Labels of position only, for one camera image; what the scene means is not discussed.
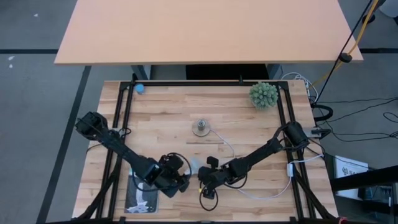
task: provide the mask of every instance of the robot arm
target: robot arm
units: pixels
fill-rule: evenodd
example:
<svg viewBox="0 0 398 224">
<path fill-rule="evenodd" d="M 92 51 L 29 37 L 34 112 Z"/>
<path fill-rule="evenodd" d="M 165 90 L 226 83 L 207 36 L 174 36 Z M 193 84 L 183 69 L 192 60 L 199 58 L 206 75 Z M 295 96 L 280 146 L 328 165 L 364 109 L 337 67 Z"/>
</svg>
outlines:
<svg viewBox="0 0 398 224">
<path fill-rule="evenodd" d="M 140 156 L 122 143 L 120 135 L 115 130 L 108 129 L 108 122 L 99 113 L 89 112 L 75 125 L 76 130 L 89 140 L 100 142 L 107 149 L 130 163 L 131 169 L 138 178 L 148 185 L 155 185 L 168 197 L 173 197 L 177 191 L 184 192 L 189 185 L 189 175 L 180 175 L 179 168 L 183 161 L 178 155 L 170 153 L 163 155 L 159 162 L 153 158 Z"/>
<path fill-rule="evenodd" d="M 284 132 L 292 147 L 284 147 L 278 140 L 278 135 Z M 231 185 L 237 181 L 245 178 L 251 167 L 269 157 L 272 154 L 282 150 L 299 150 L 305 148 L 309 144 L 308 137 L 303 132 L 301 125 L 298 122 L 289 122 L 285 126 L 278 128 L 272 139 L 267 141 L 267 144 L 256 149 L 246 157 L 235 158 L 231 161 L 218 167 L 218 159 L 208 157 L 207 163 L 209 167 L 201 167 L 199 169 L 198 178 L 206 186 L 203 191 L 205 198 L 213 199 L 215 196 L 214 189 L 221 185 Z"/>
</svg>

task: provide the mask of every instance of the wooden table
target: wooden table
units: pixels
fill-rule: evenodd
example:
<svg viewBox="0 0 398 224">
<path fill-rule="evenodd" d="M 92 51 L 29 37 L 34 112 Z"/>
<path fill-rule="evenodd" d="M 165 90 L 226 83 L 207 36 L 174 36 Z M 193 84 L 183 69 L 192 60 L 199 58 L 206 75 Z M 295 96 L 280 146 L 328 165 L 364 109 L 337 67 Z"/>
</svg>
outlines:
<svg viewBox="0 0 398 224">
<path fill-rule="evenodd" d="M 98 112 L 108 121 L 113 114 L 120 82 L 105 82 Z M 256 111 L 249 101 L 250 86 L 147 86 L 144 95 L 133 94 L 128 127 L 132 133 L 126 144 L 139 154 L 159 159 L 169 152 L 179 152 L 187 158 L 195 156 L 205 162 L 215 156 L 221 162 L 231 159 L 229 147 L 214 134 L 199 138 L 192 133 L 192 123 L 207 119 L 212 128 L 233 145 L 238 156 L 245 156 L 262 146 L 280 126 L 277 107 Z M 313 127 L 314 121 L 307 93 L 302 81 L 289 81 L 295 117 L 303 127 Z M 321 153 L 316 144 L 309 146 Z M 80 215 L 91 203 L 101 187 L 107 150 L 102 147 L 88 152 L 76 198 L 73 216 Z M 306 159 L 313 157 L 305 151 Z M 286 153 L 280 152 L 256 164 L 248 175 L 244 190 L 258 197 L 275 195 L 287 184 Z M 337 216 L 325 163 L 322 159 L 307 162 L 311 189 L 329 212 Z M 198 201 L 198 180 L 194 175 L 186 192 L 173 198 L 160 193 L 159 211 L 148 214 L 124 213 L 129 164 L 123 161 L 115 210 L 115 220 L 183 221 L 287 221 L 296 216 L 292 187 L 272 200 L 253 200 L 237 190 L 218 188 L 220 202 L 216 210 L 204 211 Z M 304 214 L 308 217 L 305 196 L 300 189 Z M 109 195 L 104 206 L 108 211 Z M 214 201 L 204 199 L 205 205 Z"/>
<path fill-rule="evenodd" d="M 350 32 L 337 0 L 79 0 L 55 63 L 148 79 L 149 65 L 334 62 Z"/>
</svg>

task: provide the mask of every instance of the small black object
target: small black object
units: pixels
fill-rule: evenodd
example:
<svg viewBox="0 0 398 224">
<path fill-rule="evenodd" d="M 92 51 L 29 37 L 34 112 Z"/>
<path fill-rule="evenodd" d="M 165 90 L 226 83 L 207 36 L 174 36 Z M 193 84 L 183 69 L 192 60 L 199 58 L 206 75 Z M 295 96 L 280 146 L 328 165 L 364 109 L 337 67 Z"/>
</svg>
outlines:
<svg viewBox="0 0 398 224">
<path fill-rule="evenodd" d="M 341 53 L 338 56 L 338 59 L 341 60 L 344 63 L 350 63 L 352 61 L 352 59 L 353 59 L 353 56 L 351 56 L 351 55 L 349 55 L 347 53 Z"/>
<path fill-rule="evenodd" d="M 125 223 L 126 223 L 126 217 L 120 217 L 119 224 L 125 224 Z"/>
<path fill-rule="evenodd" d="M 213 156 L 207 157 L 206 163 L 209 164 L 212 169 L 215 169 L 218 167 L 218 159 Z"/>
<path fill-rule="evenodd" d="M 365 22 L 366 16 L 368 16 L 368 15 L 365 15 L 364 17 L 362 17 L 362 23 Z M 368 23 L 367 23 L 367 24 L 372 23 L 375 19 L 376 19 L 376 16 L 373 14 L 373 15 L 370 17 L 370 19 L 368 20 Z"/>
<path fill-rule="evenodd" d="M 299 146 L 304 142 L 308 142 L 308 137 L 305 135 L 303 128 L 298 122 L 291 122 L 284 132 L 294 146 Z"/>
<path fill-rule="evenodd" d="M 203 197 L 207 199 L 214 199 L 216 193 L 214 190 L 203 189 Z"/>
<path fill-rule="evenodd" d="M 289 217 L 289 220 L 291 224 L 297 224 L 296 217 Z"/>
<path fill-rule="evenodd" d="M 318 139 L 321 140 L 321 139 L 323 139 L 324 137 L 328 136 L 328 135 L 331 133 L 331 130 L 330 130 L 330 129 L 323 129 L 323 128 L 320 128 L 320 129 L 312 130 L 311 133 L 312 133 L 312 134 L 320 134 L 321 137 L 318 138 Z"/>
</svg>

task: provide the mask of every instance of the metal disc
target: metal disc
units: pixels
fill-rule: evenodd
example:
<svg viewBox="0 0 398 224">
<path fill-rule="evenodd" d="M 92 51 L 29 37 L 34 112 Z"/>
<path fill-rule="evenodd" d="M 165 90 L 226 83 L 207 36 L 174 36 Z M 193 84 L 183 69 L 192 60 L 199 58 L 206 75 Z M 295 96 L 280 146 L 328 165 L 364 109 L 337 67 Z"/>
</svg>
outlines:
<svg viewBox="0 0 398 224">
<path fill-rule="evenodd" d="M 192 124 L 192 132 L 199 136 L 206 136 L 210 132 L 210 124 L 205 119 L 199 119 Z"/>
</svg>

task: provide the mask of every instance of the green succulent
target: green succulent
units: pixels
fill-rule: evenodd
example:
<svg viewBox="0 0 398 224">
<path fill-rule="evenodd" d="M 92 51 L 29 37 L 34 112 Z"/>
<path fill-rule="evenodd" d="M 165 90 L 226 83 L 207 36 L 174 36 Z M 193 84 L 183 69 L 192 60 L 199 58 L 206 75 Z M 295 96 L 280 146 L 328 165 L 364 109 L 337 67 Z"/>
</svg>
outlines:
<svg viewBox="0 0 398 224">
<path fill-rule="evenodd" d="M 276 105 L 278 91 L 274 85 L 259 82 L 250 89 L 249 96 L 257 109 L 264 110 Z"/>
</svg>

